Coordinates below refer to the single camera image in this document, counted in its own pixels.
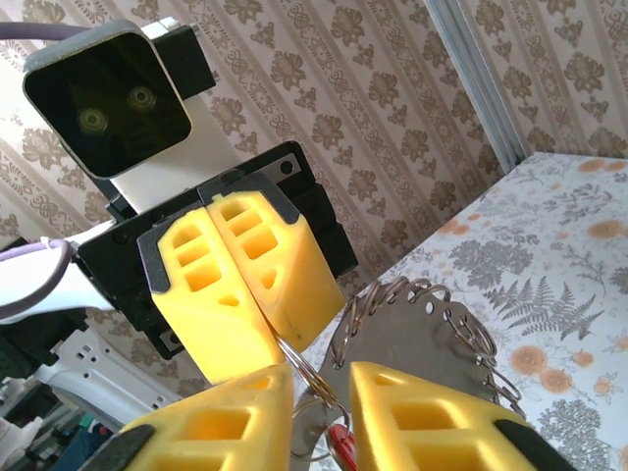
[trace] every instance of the table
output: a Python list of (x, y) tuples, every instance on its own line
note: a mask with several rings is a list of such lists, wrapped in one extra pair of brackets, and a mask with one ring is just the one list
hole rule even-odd
[[(381, 277), (450, 287), (529, 422), (582, 470), (628, 470), (627, 204), (628, 162), (537, 153)], [(305, 352), (317, 368), (339, 320)]]

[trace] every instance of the wallpaper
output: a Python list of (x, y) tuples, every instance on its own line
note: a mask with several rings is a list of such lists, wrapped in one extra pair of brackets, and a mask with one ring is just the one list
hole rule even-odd
[(628, 1), (458, 4), (528, 155), (628, 155)]
[[(220, 78), (205, 104), (240, 157), (299, 141), (359, 260), (364, 287), (501, 170), (427, 9), (416, 0), (22, 0), (0, 21), (196, 23)], [(22, 67), (41, 41), (0, 41), (0, 245), (69, 236), (109, 219), (104, 198), (26, 102)], [(203, 388), (185, 355), (163, 361), (116, 312), (91, 322), (182, 394)]]

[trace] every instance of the metal chain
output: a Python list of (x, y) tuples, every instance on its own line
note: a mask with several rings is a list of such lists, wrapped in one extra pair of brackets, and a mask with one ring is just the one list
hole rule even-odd
[[(334, 356), (334, 367), (342, 368), (350, 339), (355, 337), (362, 325), (364, 318), (372, 316), (384, 304), (394, 304), (398, 295), (411, 285), (411, 295), (407, 302), (414, 304), (421, 296), (443, 294), (443, 302), (451, 302), (451, 291), (444, 285), (432, 285), (432, 283), (424, 278), (413, 280), (410, 282), (406, 277), (399, 277), (389, 284), (382, 285), (379, 281), (371, 284), (366, 288), (363, 296), (352, 296), (342, 312), (342, 318), (348, 318), (348, 323), (344, 331), (344, 336), (340, 340), (340, 344), (336, 345), (334, 339), (330, 344), (332, 355)], [(510, 408), (525, 419), (525, 413), (519, 406), (521, 400), (521, 392), (509, 381), (502, 373), (497, 370), (497, 344), (480, 320), (470, 312), (463, 315), (457, 322), (453, 322), (451, 311), (446, 309), (444, 312), (444, 322), (447, 322), (453, 329), (453, 333), (467, 348), (473, 351), (477, 357), (477, 364), (483, 365), (489, 369), (490, 373), (484, 380), (484, 385), (495, 391), (496, 403), (497, 397), (501, 396), (508, 401)], [(496, 377), (505, 383), (500, 386), (496, 383)]]

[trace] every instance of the depth camera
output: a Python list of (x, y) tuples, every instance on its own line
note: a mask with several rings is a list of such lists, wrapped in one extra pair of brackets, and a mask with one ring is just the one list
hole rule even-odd
[(28, 56), (24, 91), (78, 163), (111, 179), (188, 137), (191, 122), (150, 39), (113, 21)]

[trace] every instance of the metal plate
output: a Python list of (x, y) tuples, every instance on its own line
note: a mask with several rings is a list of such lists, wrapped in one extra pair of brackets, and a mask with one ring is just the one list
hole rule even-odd
[(258, 172), (263, 173), (274, 184), (283, 182), (288, 177), (301, 171), (301, 166), (296, 160), (294, 154), (288, 154), (285, 157), (265, 165)]
[(168, 348), (172, 352), (182, 347), (181, 342), (179, 341), (179, 338), (177, 337), (177, 334), (175, 334), (175, 332), (172, 329), (168, 329), (167, 331), (164, 331), (159, 336), (159, 339), (166, 346), (166, 348)]
[[(444, 319), (445, 311), (449, 310), (452, 321), (457, 322), (468, 314), (467, 308), (458, 302), (442, 301), (431, 294), (423, 294), (411, 304), (407, 301), (411, 289), (412, 285), (408, 285), (394, 304), (385, 303), (373, 316), (363, 319), (359, 332), (349, 340), (342, 368), (335, 367), (334, 356), (328, 348), (319, 373), (336, 392), (340, 403), (350, 411), (348, 365), (352, 361), (370, 361), (495, 401), (494, 392), (483, 384), (490, 374), (489, 369), (477, 365), (475, 353), (454, 335)], [(332, 339), (337, 345), (344, 337), (348, 317), (342, 319)], [(308, 390), (298, 404), (312, 397), (311, 390)], [(321, 434), (339, 416), (337, 411), (329, 411), (323, 405), (303, 412), (293, 424), (292, 451), (310, 456)], [(309, 465), (293, 458), (290, 471), (306, 471)]]

